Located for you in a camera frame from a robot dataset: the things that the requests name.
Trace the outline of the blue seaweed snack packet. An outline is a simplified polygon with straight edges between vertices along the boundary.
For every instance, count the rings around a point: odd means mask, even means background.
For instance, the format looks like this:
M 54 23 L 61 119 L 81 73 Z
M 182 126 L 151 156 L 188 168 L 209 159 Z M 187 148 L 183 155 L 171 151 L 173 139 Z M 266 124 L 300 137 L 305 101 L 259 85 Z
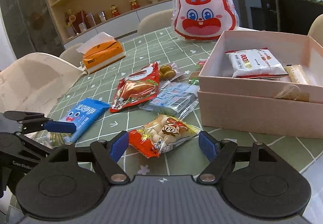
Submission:
M 49 146 L 58 147 L 66 142 L 76 141 L 94 124 L 94 122 L 108 109 L 110 104 L 100 100 L 86 98 L 75 105 L 60 122 L 73 123 L 76 131 L 72 133 L 48 133 Z

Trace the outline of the red white rabbit bag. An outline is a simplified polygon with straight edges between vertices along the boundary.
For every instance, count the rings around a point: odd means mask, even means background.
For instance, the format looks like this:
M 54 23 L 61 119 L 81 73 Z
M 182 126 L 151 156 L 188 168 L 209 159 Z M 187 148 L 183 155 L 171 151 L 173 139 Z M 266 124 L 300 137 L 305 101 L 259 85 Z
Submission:
M 239 26 L 233 0 L 172 0 L 172 27 L 184 39 L 217 40 Z

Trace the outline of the beige chair at left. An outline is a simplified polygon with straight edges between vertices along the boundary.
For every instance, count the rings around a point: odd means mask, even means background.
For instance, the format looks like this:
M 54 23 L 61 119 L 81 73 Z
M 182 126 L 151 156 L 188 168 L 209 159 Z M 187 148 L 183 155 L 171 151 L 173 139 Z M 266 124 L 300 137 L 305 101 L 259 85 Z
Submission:
M 76 67 L 80 67 L 81 62 L 83 61 L 83 53 L 78 52 L 77 49 L 81 45 L 83 45 L 83 43 L 78 43 L 69 47 L 63 53 L 60 54 L 59 58 L 71 63 Z

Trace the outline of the yellow cartoon boy snack packet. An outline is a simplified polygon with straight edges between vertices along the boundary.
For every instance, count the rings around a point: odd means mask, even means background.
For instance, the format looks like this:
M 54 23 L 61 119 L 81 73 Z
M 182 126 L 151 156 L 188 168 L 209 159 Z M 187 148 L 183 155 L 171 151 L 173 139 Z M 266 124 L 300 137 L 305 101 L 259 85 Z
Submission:
M 161 114 L 139 129 L 129 131 L 129 145 L 146 158 L 160 157 L 199 133 L 200 129 L 194 125 Z

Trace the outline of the wrapped biscuit in box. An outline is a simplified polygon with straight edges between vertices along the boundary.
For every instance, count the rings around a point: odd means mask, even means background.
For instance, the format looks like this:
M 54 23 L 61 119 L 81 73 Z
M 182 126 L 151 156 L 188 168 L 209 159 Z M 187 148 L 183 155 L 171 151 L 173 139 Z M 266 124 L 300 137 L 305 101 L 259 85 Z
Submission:
M 284 69 L 288 73 L 292 83 L 317 85 L 310 69 L 303 65 L 287 65 Z

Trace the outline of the cream canvas tote bag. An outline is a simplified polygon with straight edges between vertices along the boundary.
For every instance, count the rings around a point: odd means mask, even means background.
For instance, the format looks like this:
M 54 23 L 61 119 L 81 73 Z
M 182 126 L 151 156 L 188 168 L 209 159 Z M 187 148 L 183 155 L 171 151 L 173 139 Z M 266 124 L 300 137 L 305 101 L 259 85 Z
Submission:
M 82 76 L 71 63 L 46 53 L 31 53 L 1 71 L 1 112 L 49 114 Z

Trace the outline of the dark glass cabinet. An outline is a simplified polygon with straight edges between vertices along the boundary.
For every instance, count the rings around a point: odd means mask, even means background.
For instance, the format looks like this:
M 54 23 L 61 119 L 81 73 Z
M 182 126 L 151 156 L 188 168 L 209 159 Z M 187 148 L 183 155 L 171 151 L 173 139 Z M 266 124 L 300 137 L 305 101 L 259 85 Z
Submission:
M 65 50 L 46 0 L 1 0 L 1 13 L 16 58 L 29 53 L 60 56 Z

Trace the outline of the small clear red-label candy packet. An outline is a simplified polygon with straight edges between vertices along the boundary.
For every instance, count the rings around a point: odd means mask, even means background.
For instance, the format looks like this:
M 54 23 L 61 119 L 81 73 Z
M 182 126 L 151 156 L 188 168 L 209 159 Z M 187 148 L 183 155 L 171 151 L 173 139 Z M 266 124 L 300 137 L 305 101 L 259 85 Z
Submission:
M 200 59 L 198 63 L 196 64 L 195 70 L 190 74 L 188 83 L 191 85 L 199 85 L 199 74 L 204 67 L 205 63 L 207 62 L 207 59 Z

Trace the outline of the white rice cracker packet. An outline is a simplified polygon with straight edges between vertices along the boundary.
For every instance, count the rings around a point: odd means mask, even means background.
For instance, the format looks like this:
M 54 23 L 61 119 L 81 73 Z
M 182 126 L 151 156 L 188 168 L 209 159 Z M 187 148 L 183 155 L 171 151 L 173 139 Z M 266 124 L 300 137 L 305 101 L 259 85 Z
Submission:
M 233 67 L 233 78 L 278 78 L 288 76 L 268 48 L 225 52 Z

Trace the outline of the beige chair behind table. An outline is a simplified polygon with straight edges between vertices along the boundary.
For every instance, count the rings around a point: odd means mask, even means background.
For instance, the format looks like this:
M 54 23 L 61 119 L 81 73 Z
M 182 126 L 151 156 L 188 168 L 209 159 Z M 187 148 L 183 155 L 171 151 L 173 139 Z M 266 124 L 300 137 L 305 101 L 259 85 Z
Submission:
M 173 9 L 167 9 L 148 15 L 138 25 L 137 34 L 144 35 L 171 26 Z

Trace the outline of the brown egg snack packet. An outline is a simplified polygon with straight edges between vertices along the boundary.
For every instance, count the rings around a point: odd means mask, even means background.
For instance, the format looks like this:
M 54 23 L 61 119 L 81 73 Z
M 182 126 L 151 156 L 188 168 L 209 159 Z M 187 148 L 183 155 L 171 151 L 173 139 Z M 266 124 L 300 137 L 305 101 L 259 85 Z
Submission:
M 168 63 L 159 68 L 159 80 L 160 81 L 169 81 L 179 78 L 183 75 L 183 72 L 180 71 L 175 62 Z

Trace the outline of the pink cardboard box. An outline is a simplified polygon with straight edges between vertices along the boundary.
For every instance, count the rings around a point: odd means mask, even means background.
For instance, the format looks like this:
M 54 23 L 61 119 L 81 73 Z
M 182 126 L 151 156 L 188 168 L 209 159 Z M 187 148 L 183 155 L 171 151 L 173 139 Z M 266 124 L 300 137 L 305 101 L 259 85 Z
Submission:
M 316 86 L 233 78 L 225 52 L 268 48 L 284 64 L 310 69 Z M 322 138 L 322 46 L 309 36 L 266 31 L 225 31 L 199 75 L 204 126 L 282 136 Z M 309 101 L 275 99 L 294 84 Z

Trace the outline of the red chicken leg packet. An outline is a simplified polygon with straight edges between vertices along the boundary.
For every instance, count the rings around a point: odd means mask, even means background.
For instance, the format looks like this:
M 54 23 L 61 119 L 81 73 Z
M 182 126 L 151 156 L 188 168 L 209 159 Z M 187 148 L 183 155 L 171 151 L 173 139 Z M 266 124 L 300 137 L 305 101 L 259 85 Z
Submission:
M 159 92 L 158 63 L 153 62 L 121 79 L 115 92 L 111 113 L 154 99 Z

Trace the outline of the blue white candy bag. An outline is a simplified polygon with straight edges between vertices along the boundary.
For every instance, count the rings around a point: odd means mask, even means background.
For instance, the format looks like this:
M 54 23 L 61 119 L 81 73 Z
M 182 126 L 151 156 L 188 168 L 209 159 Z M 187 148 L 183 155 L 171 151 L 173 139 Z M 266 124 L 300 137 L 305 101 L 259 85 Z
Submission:
M 198 90 L 196 85 L 171 82 L 154 99 L 141 103 L 139 108 L 183 120 L 197 107 Z

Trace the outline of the orange tissue box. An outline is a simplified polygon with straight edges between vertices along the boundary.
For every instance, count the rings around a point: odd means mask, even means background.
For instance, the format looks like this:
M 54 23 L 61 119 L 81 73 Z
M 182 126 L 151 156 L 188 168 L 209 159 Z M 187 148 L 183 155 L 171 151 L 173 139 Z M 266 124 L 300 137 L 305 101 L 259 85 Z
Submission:
M 125 57 L 122 44 L 105 32 L 100 32 L 89 39 L 77 49 L 77 52 L 83 54 L 82 61 L 88 74 Z

